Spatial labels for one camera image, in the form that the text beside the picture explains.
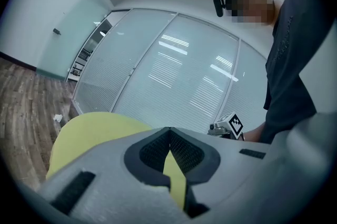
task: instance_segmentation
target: black mesh opening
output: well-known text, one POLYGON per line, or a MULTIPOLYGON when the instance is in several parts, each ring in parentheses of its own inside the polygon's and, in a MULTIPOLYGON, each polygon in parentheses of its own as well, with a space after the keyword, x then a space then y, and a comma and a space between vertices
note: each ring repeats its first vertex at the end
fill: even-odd
POLYGON ((140 151, 140 159, 147 166, 157 171, 164 171, 167 154, 170 151, 170 134, 165 133, 145 145, 140 151))
POLYGON ((183 174, 189 172, 204 159, 204 152, 191 142, 171 132, 170 149, 183 174))

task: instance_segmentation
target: person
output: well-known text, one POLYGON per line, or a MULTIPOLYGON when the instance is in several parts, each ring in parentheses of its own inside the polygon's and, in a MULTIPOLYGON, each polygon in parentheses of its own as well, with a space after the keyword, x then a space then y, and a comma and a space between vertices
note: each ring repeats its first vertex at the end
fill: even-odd
POLYGON ((265 65, 265 122, 244 133, 246 141, 270 144, 277 133, 316 113, 299 73, 320 47, 332 19, 322 0, 225 0, 225 10, 238 22, 273 27, 265 65))

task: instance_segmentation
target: yellow chair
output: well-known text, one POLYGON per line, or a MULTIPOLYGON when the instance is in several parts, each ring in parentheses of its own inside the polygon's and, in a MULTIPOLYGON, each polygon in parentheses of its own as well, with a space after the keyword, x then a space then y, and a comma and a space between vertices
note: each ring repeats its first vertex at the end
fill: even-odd
MULTIPOLYGON (((98 144, 146 130, 151 130, 151 127, 119 114, 93 112, 77 116, 70 120, 58 134, 46 178, 98 144)), ((171 152, 166 157, 164 174, 171 178, 172 198, 180 208, 183 208, 186 179, 171 152)))

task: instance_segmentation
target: wooden floor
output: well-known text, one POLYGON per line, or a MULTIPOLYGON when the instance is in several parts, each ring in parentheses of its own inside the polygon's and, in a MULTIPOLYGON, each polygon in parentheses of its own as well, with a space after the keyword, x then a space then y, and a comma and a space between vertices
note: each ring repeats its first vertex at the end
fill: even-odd
POLYGON ((34 190, 45 180, 61 124, 69 121, 75 86, 0 58, 0 152, 13 177, 34 190), (55 114, 64 120, 54 121, 55 114))

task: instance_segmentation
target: door handle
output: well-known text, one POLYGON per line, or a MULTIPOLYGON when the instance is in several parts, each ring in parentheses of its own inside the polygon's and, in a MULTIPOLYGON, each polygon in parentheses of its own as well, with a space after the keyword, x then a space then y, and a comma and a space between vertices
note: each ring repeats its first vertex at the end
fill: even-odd
POLYGON ((60 31, 57 28, 53 29, 53 32, 58 34, 58 35, 61 35, 60 31))

